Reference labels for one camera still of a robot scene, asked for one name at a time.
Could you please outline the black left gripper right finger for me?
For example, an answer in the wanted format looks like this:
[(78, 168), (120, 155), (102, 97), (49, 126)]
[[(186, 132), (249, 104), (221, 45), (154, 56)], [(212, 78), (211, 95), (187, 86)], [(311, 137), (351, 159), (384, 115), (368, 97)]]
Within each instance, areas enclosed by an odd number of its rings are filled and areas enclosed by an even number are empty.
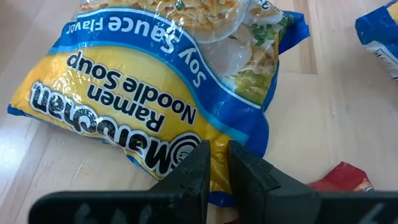
[(242, 223), (397, 223), (397, 192), (319, 192), (237, 141), (228, 171)]

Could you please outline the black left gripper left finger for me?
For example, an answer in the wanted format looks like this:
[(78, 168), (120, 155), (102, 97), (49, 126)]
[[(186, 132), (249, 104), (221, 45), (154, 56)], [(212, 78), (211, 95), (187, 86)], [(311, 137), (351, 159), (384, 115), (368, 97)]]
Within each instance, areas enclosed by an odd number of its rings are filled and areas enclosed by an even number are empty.
[(206, 223), (210, 143), (205, 140), (149, 190), (61, 191), (39, 198), (30, 223)]

